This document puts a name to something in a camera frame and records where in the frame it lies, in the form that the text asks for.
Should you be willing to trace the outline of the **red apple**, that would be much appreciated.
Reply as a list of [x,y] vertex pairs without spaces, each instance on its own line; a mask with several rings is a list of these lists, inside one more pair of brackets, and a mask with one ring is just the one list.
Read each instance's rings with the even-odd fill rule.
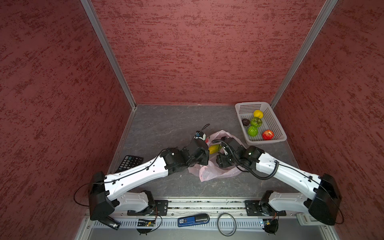
[[262,133],[262,138],[264,141],[272,140],[274,136],[275,136],[275,134],[271,130],[266,130]]

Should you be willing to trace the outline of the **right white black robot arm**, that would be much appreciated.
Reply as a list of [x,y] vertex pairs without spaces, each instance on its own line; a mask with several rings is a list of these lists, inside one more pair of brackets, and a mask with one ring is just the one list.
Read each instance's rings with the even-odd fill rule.
[[213,143],[221,145],[224,151],[217,157],[219,167],[239,167],[259,180],[275,178],[297,190],[288,194],[267,191],[259,202],[265,215],[290,211],[309,214],[325,225],[338,223],[337,217],[343,214],[340,209],[342,195],[333,176],[305,172],[256,146],[245,148],[234,138],[214,140]]

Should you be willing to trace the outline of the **yellow round fruit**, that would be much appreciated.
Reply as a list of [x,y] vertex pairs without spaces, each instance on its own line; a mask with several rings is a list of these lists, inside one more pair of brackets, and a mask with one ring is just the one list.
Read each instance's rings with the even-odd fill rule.
[[264,113],[260,110],[256,110],[253,113],[254,118],[262,119],[264,117]]

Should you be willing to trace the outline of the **white perforated plastic basket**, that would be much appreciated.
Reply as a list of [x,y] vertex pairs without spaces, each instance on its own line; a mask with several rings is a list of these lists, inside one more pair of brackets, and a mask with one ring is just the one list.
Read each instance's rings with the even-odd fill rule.
[[248,145],[274,144],[287,140],[282,125],[268,103],[237,103],[235,109]]

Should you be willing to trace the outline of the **bright green bumpy fruit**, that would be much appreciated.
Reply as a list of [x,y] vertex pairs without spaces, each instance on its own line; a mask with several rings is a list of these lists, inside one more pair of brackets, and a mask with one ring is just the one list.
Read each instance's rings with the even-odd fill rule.
[[248,128],[247,133],[248,133],[248,136],[250,136],[250,137],[256,137],[259,133],[259,129],[258,129],[258,127],[251,125]]

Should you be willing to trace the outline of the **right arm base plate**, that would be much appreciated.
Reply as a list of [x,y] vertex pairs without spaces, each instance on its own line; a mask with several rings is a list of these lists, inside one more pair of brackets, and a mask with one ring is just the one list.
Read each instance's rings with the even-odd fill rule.
[[245,209],[247,216],[285,217],[287,215],[286,211],[276,211],[270,206],[270,204],[262,201],[246,200]]

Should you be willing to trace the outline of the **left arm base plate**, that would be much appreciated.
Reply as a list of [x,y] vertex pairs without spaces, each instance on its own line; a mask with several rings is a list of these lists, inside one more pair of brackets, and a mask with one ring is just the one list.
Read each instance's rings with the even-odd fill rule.
[[150,203],[149,206],[141,212],[127,211],[128,216],[166,216],[168,212],[168,200],[155,200]]

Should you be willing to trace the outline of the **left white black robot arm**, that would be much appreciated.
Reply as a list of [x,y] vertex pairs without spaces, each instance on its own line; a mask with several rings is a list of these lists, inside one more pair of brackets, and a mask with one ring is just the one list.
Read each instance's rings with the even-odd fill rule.
[[206,141],[194,138],[181,150],[168,148],[162,150],[154,159],[132,169],[105,175],[95,173],[89,188],[89,211],[92,221],[99,221],[110,228],[117,228],[118,223],[110,217],[115,209],[145,212],[151,210],[152,196],[150,192],[130,194],[129,191],[152,180],[165,178],[182,172],[194,165],[206,166],[210,151]]

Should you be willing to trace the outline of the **green speckled guava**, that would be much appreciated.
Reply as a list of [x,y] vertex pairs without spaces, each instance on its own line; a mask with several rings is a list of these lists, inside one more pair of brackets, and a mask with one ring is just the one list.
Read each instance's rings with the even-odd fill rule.
[[259,119],[259,118],[252,118],[251,125],[256,128],[259,128],[263,125],[263,121],[262,119]]

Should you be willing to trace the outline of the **dark purple mangosteen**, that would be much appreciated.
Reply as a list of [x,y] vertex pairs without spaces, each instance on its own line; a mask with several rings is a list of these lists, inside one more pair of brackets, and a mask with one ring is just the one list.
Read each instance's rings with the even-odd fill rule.
[[251,124],[251,121],[248,119],[242,119],[242,124],[244,127],[247,127]]

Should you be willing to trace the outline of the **pink printed plastic bag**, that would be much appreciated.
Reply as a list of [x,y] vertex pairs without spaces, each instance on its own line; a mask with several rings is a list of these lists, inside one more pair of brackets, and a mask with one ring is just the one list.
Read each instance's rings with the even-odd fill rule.
[[[243,145],[243,143],[238,138],[236,138],[235,136],[231,135],[230,133],[224,130],[218,131],[208,136],[206,139],[206,143],[208,147],[210,147],[211,145],[218,145],[218,143],[214,144],[212,143],[212,141],[220,140],[223,137],[234,138],[236,143]],[[198,177],[201,182],[206,182],[213,179],[232,178],[242,173],[242,171],[240,171],[235,166],[231,166],[226,169],[219,168],[216,162],[217,155],[218,153],[210,155],[209,163],[207,166],[194,165],[193,167],[189,167],[188,168],[189,172],[194,176]]]

